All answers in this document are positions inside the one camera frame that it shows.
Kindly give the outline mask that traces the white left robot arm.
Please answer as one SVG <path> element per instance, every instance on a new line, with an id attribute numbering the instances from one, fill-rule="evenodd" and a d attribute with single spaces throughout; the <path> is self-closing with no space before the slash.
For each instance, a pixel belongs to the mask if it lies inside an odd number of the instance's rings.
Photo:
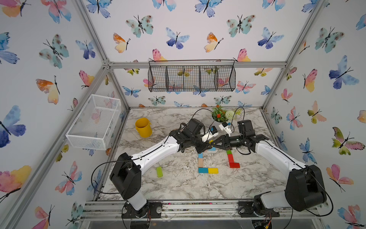
<path id="1" fill-rule="evenodd" d="M 110 174 L 110 181 L 121 197 L 128 201 L 135 211 L 148 207 L 148 200 L 141 191 L 142 176 L 156 163 L 177 152 L 194 147 L 198 154 L 211 148 L 208 140 L 203 140 L 201 131 L 205 125 L 192 118 L 188 124 L 181 123 L 162 141 L 140 153 L 121 154 Z"/>

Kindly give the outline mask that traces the light green building block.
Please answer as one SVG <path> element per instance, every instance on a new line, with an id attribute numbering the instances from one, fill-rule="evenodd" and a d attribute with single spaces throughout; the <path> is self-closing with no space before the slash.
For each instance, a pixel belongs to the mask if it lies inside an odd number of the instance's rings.
<path id="1" fill-rule="evenodd" d="M 161 167 L 157 167 L 156 172 L 157 172 L 157 177 L 158 178 L 163 177 L 163 169 Z"/>

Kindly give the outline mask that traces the natural wood building block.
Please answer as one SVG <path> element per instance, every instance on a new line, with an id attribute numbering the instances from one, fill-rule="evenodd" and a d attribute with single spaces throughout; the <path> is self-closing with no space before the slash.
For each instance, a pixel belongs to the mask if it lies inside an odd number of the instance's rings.
<path id="1" fill-rule="evenodd" d="M 204 160 L 203 158 L 198 158 L 198 167 L 203 168 L 204 167 Z"/>

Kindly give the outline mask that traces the small yellow building block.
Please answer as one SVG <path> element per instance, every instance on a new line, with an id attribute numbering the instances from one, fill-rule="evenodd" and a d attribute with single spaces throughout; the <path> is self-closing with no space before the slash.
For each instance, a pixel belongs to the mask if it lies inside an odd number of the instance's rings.
<path id="1" fill-rule="evenodd" d="M 208 173 L 209 174 L 218 174 L 219 169 L 218 168 L 208 168 Z"/>

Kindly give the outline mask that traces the teal building block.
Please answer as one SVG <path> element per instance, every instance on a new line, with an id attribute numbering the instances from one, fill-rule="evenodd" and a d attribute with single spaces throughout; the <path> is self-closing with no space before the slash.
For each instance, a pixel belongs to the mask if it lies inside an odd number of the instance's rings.
<path id="1" fill-rule="evenodd" d="M 198 168 L 199 174 L 208 174 L 209 168 Z"/>

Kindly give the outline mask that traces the red building block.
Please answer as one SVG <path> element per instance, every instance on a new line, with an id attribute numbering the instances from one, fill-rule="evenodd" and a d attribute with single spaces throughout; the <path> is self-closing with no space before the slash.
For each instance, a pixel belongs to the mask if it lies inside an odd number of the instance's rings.
<path id="1" fill-rule="evenodd" d="M 233 158 L 232 154 L 228 154 L 227 157 L 228 157 L 229 164 L 234 163 L 234 158 Z"/>
<path id="2" fill-rule="evenodd" d="M 229 163 L 229 167 L 231 169 L 239 169 L 240 168 L 240 164 L 239 163 Z"/>

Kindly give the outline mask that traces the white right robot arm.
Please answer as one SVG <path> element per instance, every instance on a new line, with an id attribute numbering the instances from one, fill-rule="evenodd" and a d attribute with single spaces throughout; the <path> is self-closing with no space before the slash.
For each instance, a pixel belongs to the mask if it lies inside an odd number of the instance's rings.
<path id="1" fill-rule="evenodd" d="M 266 136 L 257 135 L 250 120 L 239 121 L 238 129 L 239 135 L 222 135 L 211 145 L 223 150 L 248 148 L 249 152 L 264 157 L 287 179 L 284 190 L 255 196 L 253 206 L 256 214 L 265 215 L 275 208 L 304 211 L 327 201 L 323 176 L 317 166 L 305 165 L 276 147 Z"/>

